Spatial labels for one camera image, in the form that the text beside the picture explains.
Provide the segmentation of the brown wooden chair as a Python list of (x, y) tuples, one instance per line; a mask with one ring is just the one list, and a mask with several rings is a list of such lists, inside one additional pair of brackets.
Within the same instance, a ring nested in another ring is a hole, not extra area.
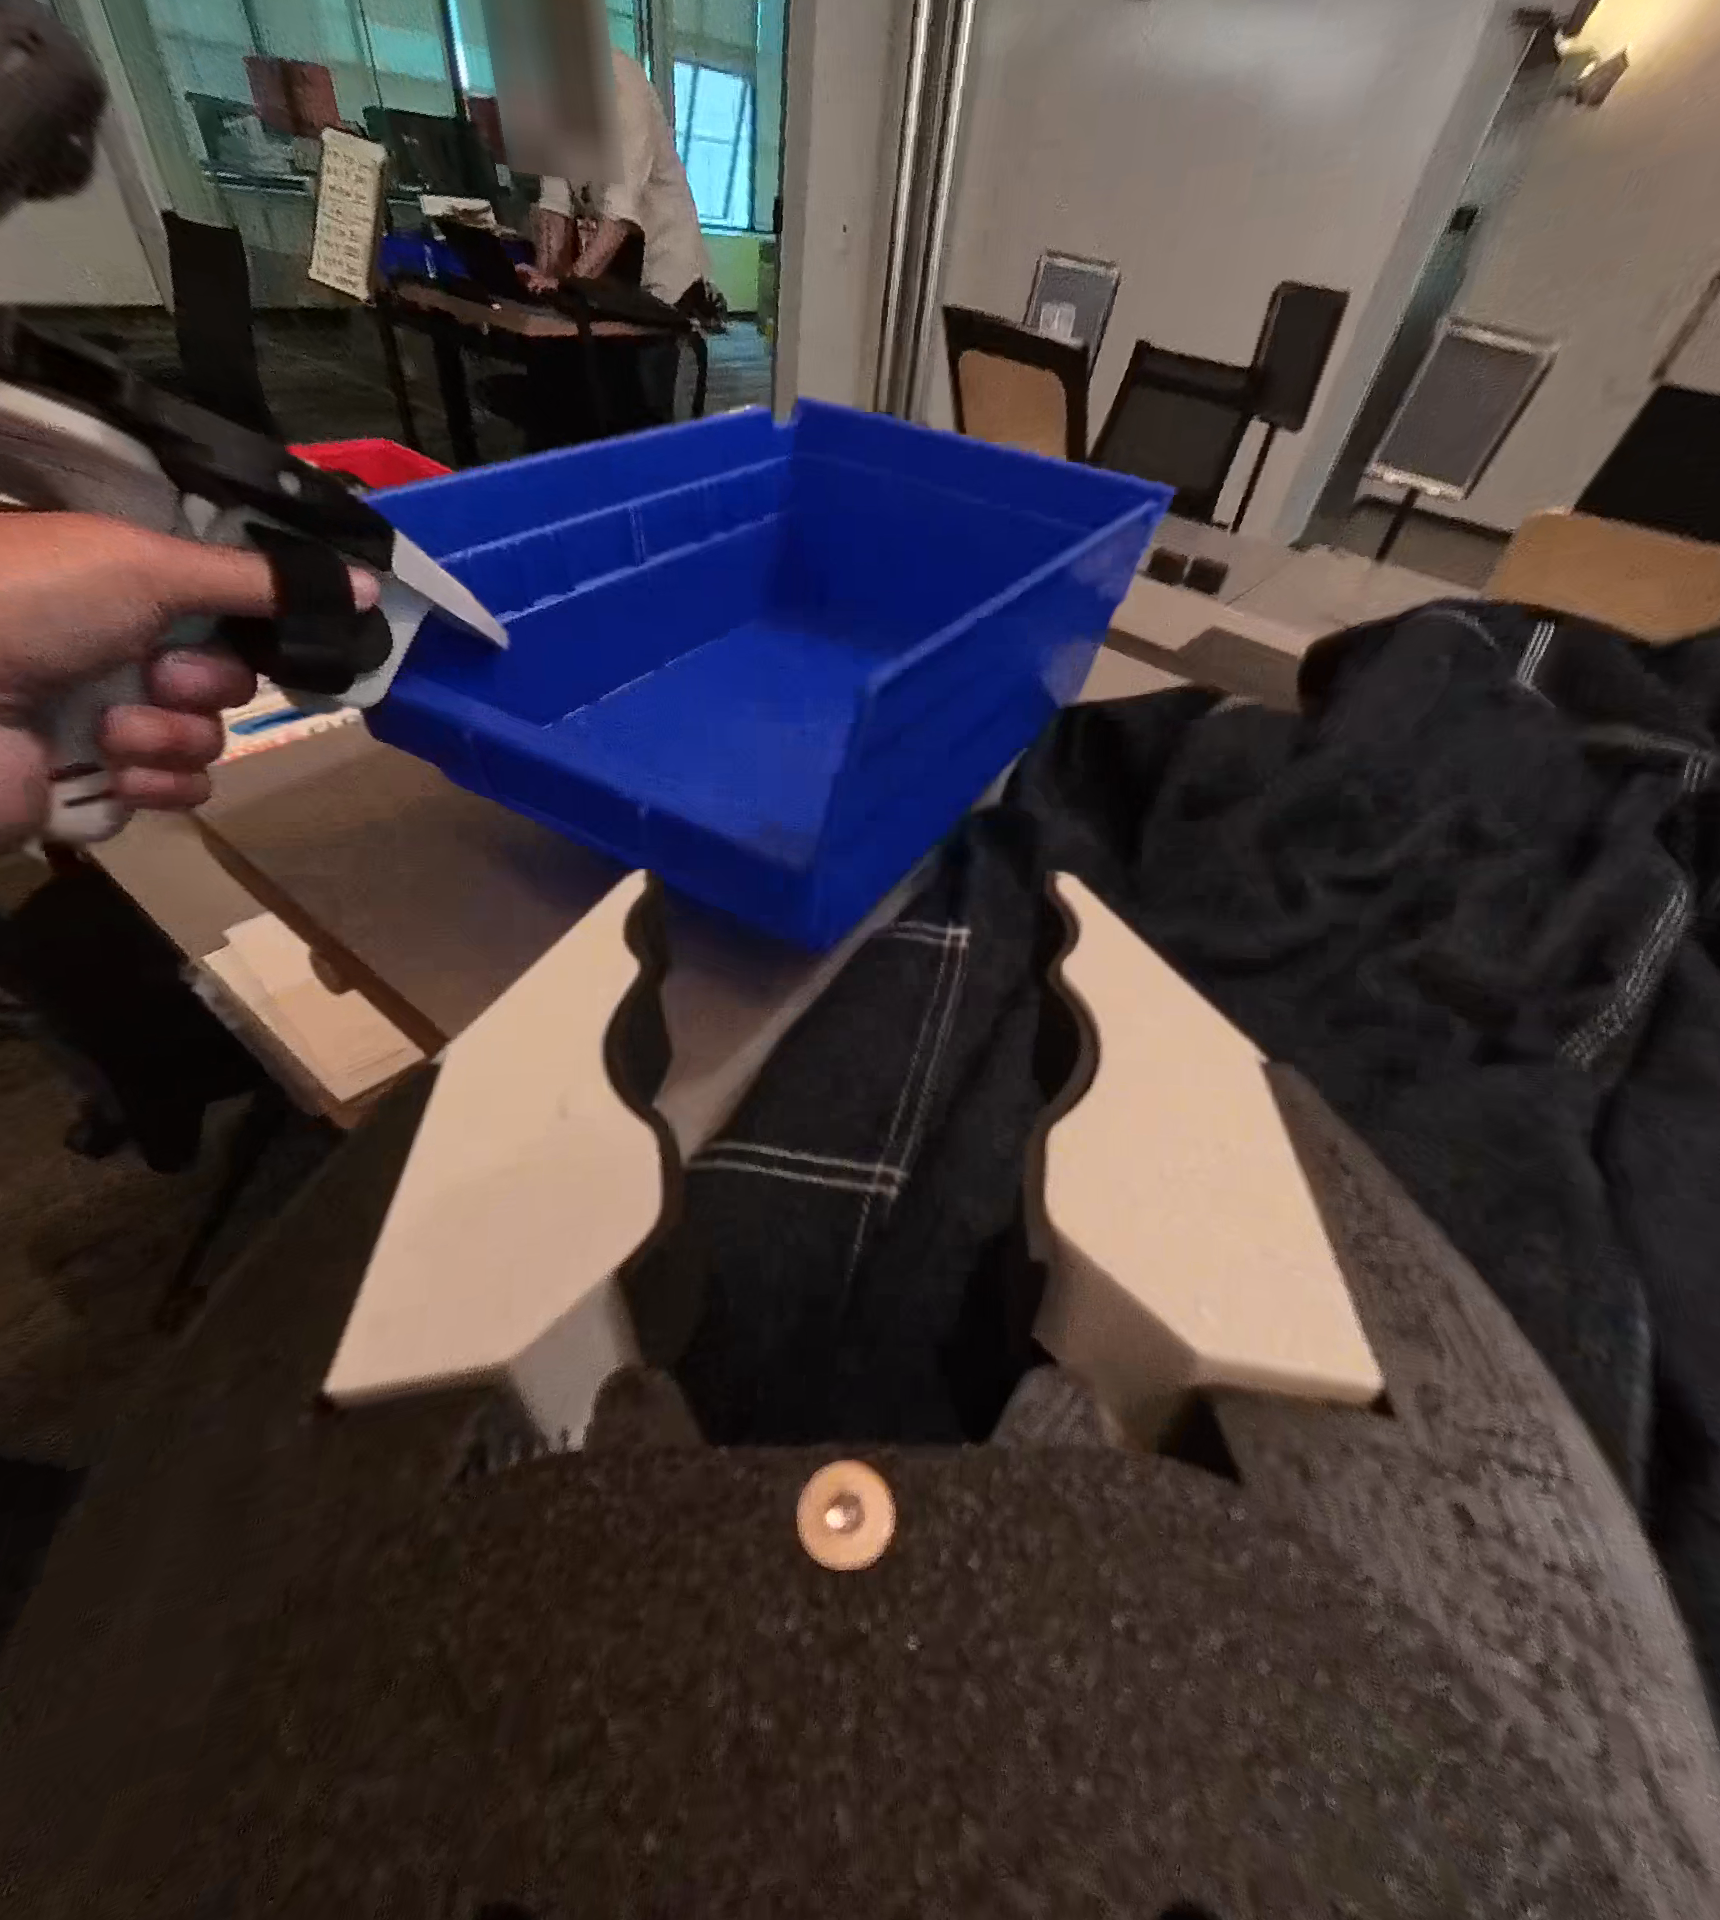
[(1545, 510), (1517, 529), (1482, 598), (1668, 646), (1720, 628), (1720, 543)]

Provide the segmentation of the person's left hand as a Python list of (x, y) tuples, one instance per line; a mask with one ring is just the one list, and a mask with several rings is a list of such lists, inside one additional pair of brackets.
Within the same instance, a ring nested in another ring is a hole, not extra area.
[(48, 819), (48, 711), (128, 666), (147, 672), (145, 691), (108, 708), (99, 734), (110, 793), (140, 812), (199, 808), (224, 752), (224, 715), (249, 702), (256, 674), (231, 652), (166, 639), (188, 619), (277, 612), (263, 552), (0, 509), (0, 852)]

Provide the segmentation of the black office chair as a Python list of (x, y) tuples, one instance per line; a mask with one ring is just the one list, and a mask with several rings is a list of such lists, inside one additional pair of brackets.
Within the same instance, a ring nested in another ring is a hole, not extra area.
[(249, 1101), (255, 1164), (288, 1101), (196, 994), (169, 937), (99, 869), (71, 862), (0, 909), (0, 1034), (42, 1047), (78, 1096), (68, 1144), (134, 1149), (156, 1174), (199, 1160), (210, 1110)]

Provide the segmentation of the large framed picture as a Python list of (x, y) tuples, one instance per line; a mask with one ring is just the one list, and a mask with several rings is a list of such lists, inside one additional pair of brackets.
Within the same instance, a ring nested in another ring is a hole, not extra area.
[(1465, 502), (1545, 386), (1553, 338), (1447, 319), (1364, 469), (1364, 483), (1435, 502)]

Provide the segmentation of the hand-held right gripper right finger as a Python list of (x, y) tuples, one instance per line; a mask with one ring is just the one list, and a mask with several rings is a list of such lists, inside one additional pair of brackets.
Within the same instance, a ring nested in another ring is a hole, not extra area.
[(1385, 1372), (1262, 1050), (1076, 877), (1049, 994), (1073, 1068), (1028, 1142), (1035, 1338), (1129, 1447), (1202, 1395), (1369, 1411)]

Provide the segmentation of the white paper sheets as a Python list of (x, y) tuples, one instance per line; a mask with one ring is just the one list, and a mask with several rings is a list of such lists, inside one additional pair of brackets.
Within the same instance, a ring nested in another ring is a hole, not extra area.
[(439, 1058), (359, 989), (335, 985), (316, 950), (270, 913), (231, 925), (191, 960), (187, 982), (303, 1114), (343, 1133)]

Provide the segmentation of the small framed picture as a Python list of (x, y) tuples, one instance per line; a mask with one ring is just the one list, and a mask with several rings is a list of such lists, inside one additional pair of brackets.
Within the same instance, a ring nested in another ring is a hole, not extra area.
[(1023, 308), (1028, 332), (1076, 346), (1087, 369), (1099, 364), (1122, 285), (1117, 262), (1075, 253), (1040, 253)]

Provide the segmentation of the dark denim jeans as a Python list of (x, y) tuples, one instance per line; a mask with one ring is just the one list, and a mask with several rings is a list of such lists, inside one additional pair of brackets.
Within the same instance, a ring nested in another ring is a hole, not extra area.
[(991, 1428), (1052, 873), (1489, 1285), (1635, 1495), (1720, 1706), (1720, 633), (1444, 602), (1319, 642), (1295, 713), (1065, 711), (689, 1166), (675, 1379), (711, 1440)]

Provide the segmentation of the blue plastic bin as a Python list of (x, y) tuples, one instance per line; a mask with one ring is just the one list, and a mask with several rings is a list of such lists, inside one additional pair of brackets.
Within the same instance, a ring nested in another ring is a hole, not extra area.
[(1075, 702), (1171, 501), (808, 399), (375, 493), (506, 646), (428, 621), (367, 727), (826, 950)]

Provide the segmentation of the metal pillar pipe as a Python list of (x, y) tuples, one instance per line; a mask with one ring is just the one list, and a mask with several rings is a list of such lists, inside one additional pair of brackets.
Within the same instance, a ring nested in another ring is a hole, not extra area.
[(912, 13), (873, 377), (873, 409), (899, 420), (925, 406), (976, 13), (976, 3)]

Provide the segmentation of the black wall panel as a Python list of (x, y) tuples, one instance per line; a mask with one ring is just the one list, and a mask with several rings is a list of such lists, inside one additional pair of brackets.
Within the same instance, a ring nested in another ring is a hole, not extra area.
[(1720, 394), (1652, 389), (1573, 510), (1720, 547)]

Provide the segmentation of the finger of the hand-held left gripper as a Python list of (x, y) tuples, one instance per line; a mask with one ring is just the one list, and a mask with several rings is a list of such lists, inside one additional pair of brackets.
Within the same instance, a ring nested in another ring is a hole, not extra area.
[(400, 651), (411, 648), (426, 619), (435, 615), (500, 652), (510, 646), (502, 621), (408, 535), (395, 530), (389, 570), (393, 642)]

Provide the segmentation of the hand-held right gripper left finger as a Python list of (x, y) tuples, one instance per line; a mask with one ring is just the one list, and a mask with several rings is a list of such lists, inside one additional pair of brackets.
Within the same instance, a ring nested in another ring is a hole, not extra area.
[(629, 1273), (679, 1189), (662, 894), (618, 878), (443, 1054), (323, 1397), (489, 1388), (551, 1452), (587, 1445), (641, 1338)]

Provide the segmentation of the wall spot lamp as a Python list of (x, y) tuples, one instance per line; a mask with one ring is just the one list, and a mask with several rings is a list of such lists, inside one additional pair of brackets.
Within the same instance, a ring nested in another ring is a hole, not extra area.
[(1587, 33), (1602, 3), (1513, 3), (1511, 25), (1522, 39), (1515, 84), (1532, 100), (1598, 109), (1627, 74), (1627, 50), (1602, 55)]

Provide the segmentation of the black table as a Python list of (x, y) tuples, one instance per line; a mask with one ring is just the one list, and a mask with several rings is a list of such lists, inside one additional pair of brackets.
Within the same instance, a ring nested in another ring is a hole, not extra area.
[(529, 371), (536, 348), (552, 340), (574, 342), (591, 373), (601, 366), (601, 342), (673, 346), (679, 361), (691, 361), (693, 375), (686, 405), (673, 400), (666, 420), (701, 423), (709, 413), (714, 324), (613, 280), (574, 278), (535, 301), (474, 298), (425, 280), (395, 280), (375, 295), (372, 316), (402, 444), (417, 454), (426, 452), (400, 346), (406, 331), (432, 348), (440, 418), (459, 469), (485, 463), (469, 361)]

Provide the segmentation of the printed paper sheet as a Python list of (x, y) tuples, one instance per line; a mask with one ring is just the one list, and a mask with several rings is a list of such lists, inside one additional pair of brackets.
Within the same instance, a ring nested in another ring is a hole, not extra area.
[(226, 717), (226, 747), (218, 764), (238, 764), (251, 757), (265, 757), (365, 724), (359, 708), (305, 711), (293, 702), (258, 701)]

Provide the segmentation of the red plastic bin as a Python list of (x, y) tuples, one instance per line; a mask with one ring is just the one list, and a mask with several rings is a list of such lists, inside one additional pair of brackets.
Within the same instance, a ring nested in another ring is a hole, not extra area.
[(453, 474), (435, 456), (386, 439), (288, 444), (288, 454), (361, 493), (390, 493)]

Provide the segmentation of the white printed sign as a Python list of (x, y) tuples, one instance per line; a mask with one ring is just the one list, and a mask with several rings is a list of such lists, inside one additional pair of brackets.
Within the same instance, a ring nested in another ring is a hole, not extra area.
[(319, 151), (307, 278), (370, 306), (386, 224), (389, 154), (382, 145), (340, 127), (323, 129)]

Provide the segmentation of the black chair with tan back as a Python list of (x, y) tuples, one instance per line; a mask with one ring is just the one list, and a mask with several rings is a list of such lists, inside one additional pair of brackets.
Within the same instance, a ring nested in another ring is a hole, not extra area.
[(1028, 326), (947, 304), (942, 335), (953, 424), (993, 447), (1088, 464), (1088, 351)]

